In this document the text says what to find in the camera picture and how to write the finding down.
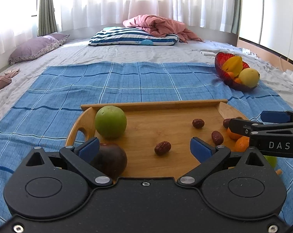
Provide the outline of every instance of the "pink blanket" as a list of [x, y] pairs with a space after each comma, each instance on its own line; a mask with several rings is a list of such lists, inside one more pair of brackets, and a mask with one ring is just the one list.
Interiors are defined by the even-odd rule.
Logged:
[[125, 27], [137, 27], [155, 37], [177, 34], [181, 42], [187, 40], [202, 41], [194, 32], [186, 28], [185, 23], [154, 15], [139, 15], [123, 22]]

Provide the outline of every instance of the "blue gripper pad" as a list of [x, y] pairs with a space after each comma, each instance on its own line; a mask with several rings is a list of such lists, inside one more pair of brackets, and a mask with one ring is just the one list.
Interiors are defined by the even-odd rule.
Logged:
[[90, 163], [99, 152], [100, 142], [97, 137], [87, 140], [76, 148], [75, 153], [87, 163]]
[[200, 163], [203, 163], [215, 153], [215, 148], [195, 137], [191, 139], [190, 150]]
[[261, 120], [267, 123], [289, 123], [290, 116], [284, 111], [262, 111]]

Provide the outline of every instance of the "blue checkered blanket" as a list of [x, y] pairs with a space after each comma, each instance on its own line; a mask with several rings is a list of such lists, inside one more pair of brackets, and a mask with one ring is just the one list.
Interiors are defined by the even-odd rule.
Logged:
[[[10, 218], [5, 183], [33, 146], [58, 151], [81, 115], [81, 104], [228, 99], [250, 120], [263, 110], [289, 110], [262, 82], [243, 93], [226, 86], [206, 63], [111, 63], [48, 67], [0, 122], [0, 225]], [[79, 134], [77, 144], [82, 143]], [[278, 160], [287, 188], [280, 216], [293, 224], [293, 159]]]

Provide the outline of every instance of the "red glass bowl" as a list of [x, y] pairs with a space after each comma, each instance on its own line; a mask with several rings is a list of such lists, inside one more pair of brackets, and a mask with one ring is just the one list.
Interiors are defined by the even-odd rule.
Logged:
[[[253, 90], [254, 88], [247, 87], [246, 85], [236, 83], [227, 72], [222, 70], [222, 66], [224, 65], [225, 61], [227, 61], [229, 58], [234, 57], [234, 54], [231, 53], [223, 53], [219, 52], [214, 59], [214, 66], [215, 70], [217, 71], [218, 76], [223, 80], [223, 82], [228, 85], [230, 88], [239, 90], [242, 92], [249, 92]], [[248, 64], [245, 62], [243, 63], [243, 69], [249, 68]]]

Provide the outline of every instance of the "wooden tray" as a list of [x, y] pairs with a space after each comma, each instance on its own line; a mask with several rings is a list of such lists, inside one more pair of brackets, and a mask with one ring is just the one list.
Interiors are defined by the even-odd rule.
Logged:
[[[65, 145], [73, 145], [77, 132], [82, 131], [85, 140], [96, 136], [101, 143], [117, 143], [126, 151], [128, 163], [122, 176], [173, 176], [177, 179], [199, 165], [190, 152], [192, 137], [199, 137], [214, 145], [211, 133], [217, 130], [224, 137], [223, 144], [230, 149], [234, 148], [235, 141], [226, 135], [223, 120], [238, 116], [247, 118], [226, 103], [227, 100], [203, 100], [81, 105], [84, 112], [73, 125]], [[97, 111], [106, 105], [121, 108], [127, 117], [124, 135], [109, 141], [98, 134], [94, 125]], [[196, 118], [204, 120], [202, 129], [192, 126]], [[157, 156], [154, 148], [161, 141], [170, 142], [171, 150], [163, 156]]]

